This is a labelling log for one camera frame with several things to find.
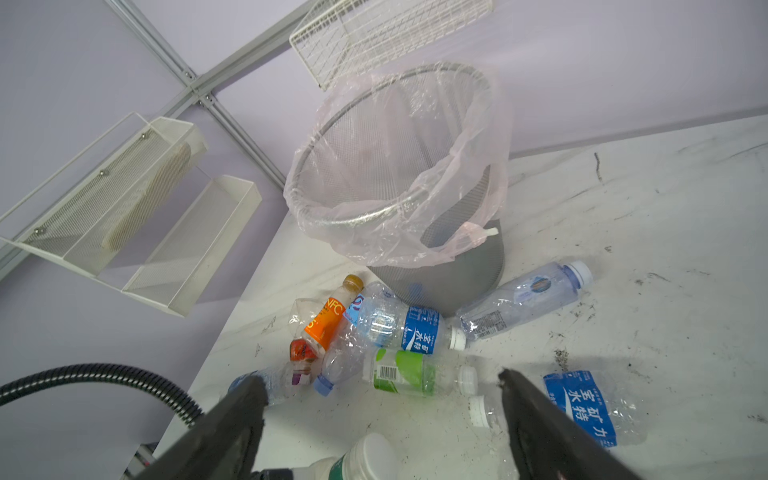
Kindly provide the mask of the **clear jar white lid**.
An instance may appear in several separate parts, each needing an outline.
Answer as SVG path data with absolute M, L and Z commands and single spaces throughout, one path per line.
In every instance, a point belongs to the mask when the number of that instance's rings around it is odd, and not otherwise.
M 395 480 L 400 466 L 392 444 L 380 433 L 369 433 L 341 457 L 321 459 L 289 471 L 293 479 Z

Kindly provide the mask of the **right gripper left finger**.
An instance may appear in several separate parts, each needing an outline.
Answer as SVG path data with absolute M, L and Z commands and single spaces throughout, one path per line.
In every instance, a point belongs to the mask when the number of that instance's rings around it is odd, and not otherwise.
M 264 429 L 265 383 L 245 378 L 140 479 L 249 479 Z

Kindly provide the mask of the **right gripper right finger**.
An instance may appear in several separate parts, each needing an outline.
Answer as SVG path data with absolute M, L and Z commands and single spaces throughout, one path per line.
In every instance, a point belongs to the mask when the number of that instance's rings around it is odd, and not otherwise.
M 516 370 L 499 375 L 510 450 L 521 479 L 636 479 Z

